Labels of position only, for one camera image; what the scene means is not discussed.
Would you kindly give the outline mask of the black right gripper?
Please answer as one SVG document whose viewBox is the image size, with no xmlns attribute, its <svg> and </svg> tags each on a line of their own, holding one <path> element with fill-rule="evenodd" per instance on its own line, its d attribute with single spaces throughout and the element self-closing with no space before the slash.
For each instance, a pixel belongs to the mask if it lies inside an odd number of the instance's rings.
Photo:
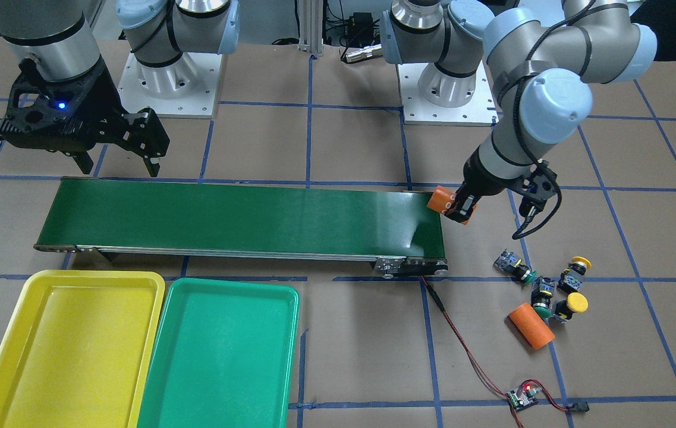
<svg viewBox="0 0 676 428">
<path fill-rule="evenodd" d="M 158 176 L 169 136 L 149 106 L 136 114 L 121 106 L 102 58 L 83 75 L 62 82 L 43 80 L 32 59 L 23 59 L 19 68 L 0 124 L 0 136 L 12 146 L 61 152 L 91 174 L 88 151 L 98 143 L 117 144 L 141 157 L 151 178 Z"/>
</svg>

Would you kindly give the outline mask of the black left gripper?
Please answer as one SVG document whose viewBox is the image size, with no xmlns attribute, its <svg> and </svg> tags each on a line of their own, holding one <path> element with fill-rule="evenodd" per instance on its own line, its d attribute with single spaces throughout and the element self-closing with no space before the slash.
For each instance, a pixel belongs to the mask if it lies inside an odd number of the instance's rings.
<svg viewBox="0 0 676 428">
<path fill-rule="evenodd" d="M 501 180 L 488 172 L 481 162 L 466 162 L 463 166 L 463 183 L 457 192 L 445 191 L 444 215 L 449 219 L 460 219 L 459 223 L 468 223 L 478 203 L 465 201 L 460 209 L 457 200 L 464 200 L 468 196 L 481 199 L 481 197 L 490 197 L 501 191 Z"/>
</svg>

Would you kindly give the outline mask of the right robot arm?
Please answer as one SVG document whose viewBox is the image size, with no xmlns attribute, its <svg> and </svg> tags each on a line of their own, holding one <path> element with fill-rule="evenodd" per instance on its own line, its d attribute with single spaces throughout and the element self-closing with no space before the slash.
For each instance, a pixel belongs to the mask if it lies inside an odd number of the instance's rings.
<svg viewBox="0 0 676 428">
<path fill-rule="evenodd" d="M 131 70 L 116 85 L 82 8 L 71 1 L 0 1 L 0 35 L 20 75 L 0 118 L 0 140 L 20 149 L 60 152 L 84 174 L 96 144 L 141 158 L 151 177 L 167 154 L 160 115 L 210 116 L 216 64 L 239 41 L 237 1 L 118 1 Z"/>
</svg>

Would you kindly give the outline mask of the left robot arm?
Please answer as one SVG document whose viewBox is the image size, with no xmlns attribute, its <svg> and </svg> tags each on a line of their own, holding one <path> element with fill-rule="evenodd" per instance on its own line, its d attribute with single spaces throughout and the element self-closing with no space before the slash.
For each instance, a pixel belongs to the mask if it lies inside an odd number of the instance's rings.
<svg viewBox="0 0 676 428">
<path fill-rule="evenodd" d="M 474 85 L 480 62 L 493 77 L 504 116 L 463 167 L 455 192 L 436 188 L 428 206 L 459 223 L 482 197 L 522 195 L 528 225 L 561 190 L 545 154 L 590 113 L 590 84 L 630 81 L 651 66 L 658 38 L 631 20 L 624 1 L 564 1 L 549 27 L 530 9 L 495 15 L 479 1 L 394 1 L 381 18 L 388 63 L 426 63 L 427 99 L 441 105 L 443 84 Z"/>
</svg>

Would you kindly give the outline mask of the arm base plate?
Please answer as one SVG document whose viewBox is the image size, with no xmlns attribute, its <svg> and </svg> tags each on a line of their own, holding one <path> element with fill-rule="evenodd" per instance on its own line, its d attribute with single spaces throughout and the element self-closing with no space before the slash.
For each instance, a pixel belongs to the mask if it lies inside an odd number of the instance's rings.
<svg viewBox="0 0 676 428">
<path fill-rule="evenodd" d="M 216 112 L 226 56 L 185 52 L 174 64 L 147 67 L 129 54 L 118 83 L 121 104 L 131 113 L 152 108 L 161 118 L 210 119 Z"/>
<path fill-rule="evenodd" d="M 465 78 L 444 75 L 433 63 L 397 65 L 406 125 L 490 127 L 497 108 L 483 63 Z"/>
</svg>

